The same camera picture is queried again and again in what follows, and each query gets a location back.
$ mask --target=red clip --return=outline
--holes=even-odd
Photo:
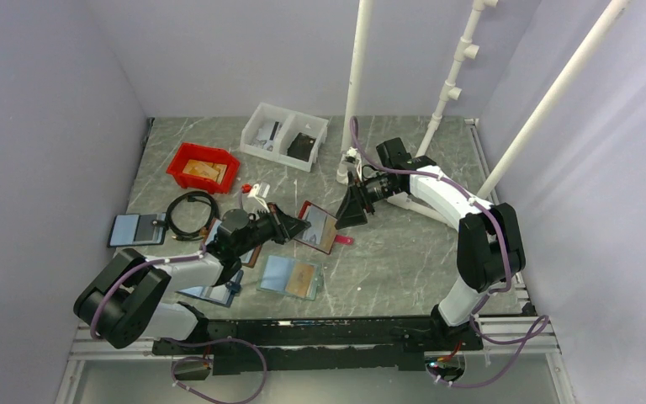
[[[340,234],[336,234],[336,238],[335,238],[334,241],[337,242],[338,244],[351,246],[352,242],[353,242],[353,239],[352,239],[352,237],[346,237],[346,236],[341,236]]]

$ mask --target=gray marble table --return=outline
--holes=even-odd
[[[239,152],[241,130],[247,117],[158,118],[130,194],[128,213],[163,212],[173,199],[187,192],[165,170],[179,145],[192,142],[226,149],[241,161],[232,193],[214,196],[222,212],[236,206],[233,191],[243,183],[266,181],[271,184],[267,200],[276,202],[290,215],[296,215],[305,200],[335,214],[346,192],[346,187],[336,182],[343,118],[324,118],[330,120],[328,136],[311,173]],[[398,136],[414,155],[428,119],[425,116],[362,117],[360,136],[371,156],[377,156],[374,148],[380,142]],[[427,155],[472,191],[479,189],[484,181],[469,128],[462,118],[444,118]],[[355,242],[352,246],[336,244],[331,255],[297,242],[283,246],[265,244],[255,268],[245,268],[242,292],[230,308],[179,295],[166,296],[165,300],[186,301],[213,319],[429,314],[456,279],[457,233],[442,223],[384,202],[376,204],[375,209],[366,226],[341,231]],[[175,211],[174,220],[178,226],[194,230],[204,223],[203,206],[182,204]],[[197,248],[196,242],[177,242],[168,237],[161,246],[138,250],[146,255],[171,256],[193,253]],[[300,300],[257,290],[269,255],[318,263],[324,282],[316,299]],[[482,312],[511,314],[520,312],[520,307],[516,297],[508,293],[490,299]]]

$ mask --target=red plastic container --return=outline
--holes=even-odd
[[[226,164],[226,172],[221,183],[217,183],[208,178],[184,173],[184,166],[187,165],[189,160]],[[236,178],[236,172],[238,171],[239,160],[236,160],[226,150],[195,145],[193,143],[183,143],[167,168],[167,174],[173,176],[180,187],[203,189],[210,194],[228,194],[231,185],[234,183],[234,178]]]

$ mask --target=robotic arm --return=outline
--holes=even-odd
[[[444,216],[447,223],[453,224],[459,233],[459,274],[447,297],[432,309],[432,320],[441,318],[443,323],[440,322],[440,327],[449,332],[452,327],[469,319],[491,285],[505,278],[494,227],[474,202],[486,208],[499,223],[506,240],[512,274],[522,270],[526,264],[516,212],[508,204],[492,205],[469,192],[466,192],[467,198],[453,186],[437,180],[446,177],[441,168],[429,157],[412,158],[400,138],[378,145],[377,152],[386,168],[430,173],[434,178],[424,174],[377,172],[375,176],[362,180],[348,173],[348,189],[336,213],[336,227],[342,229],[367,223],[366,213],[374,213],[375,202],[401,192],[425,201]]]
[[[258,217],[242,209],[229,210],[214,240],[198,255],[158,260],[132,248],[119,251],[77,298],[73,311],[92,325],[108,290],[136,266],[153,262],[115,291],[103,307],[97,332],[115,348],[124,348],[141,336],[186,340],[205,317],[182,302],[161,303],[165,293],[195,285],[225,284],[241,269],[242,254],[267,241],[284,244],[309,226],[284,214],[273,203],[259,211]]]

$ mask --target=white plastic bin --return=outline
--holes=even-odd
[[[272,122],[278,122],[278,126],[272,126]],[[257,142],[256,138],[259,134],[259,129],[262,127],[266,128],[266,132],[273,127],[276,127],[278,131],[273,139],[273,144],[267,146],[271,150],[263,148],[265,140],[260,140],[260,146],[252,145],[252,143]],[[289,147],[299,133],[315,139],[308,161],[288,156]],[[239,149],[256,157],[265,158],[272,162],[280,162],[289,167],[310,172],[313,163],[318,159],[318,149],[326,141],[327,135],[328,120],[260,103],[256,111],[254,111],[254,115],[244,126],[244,130],[241,131]]]

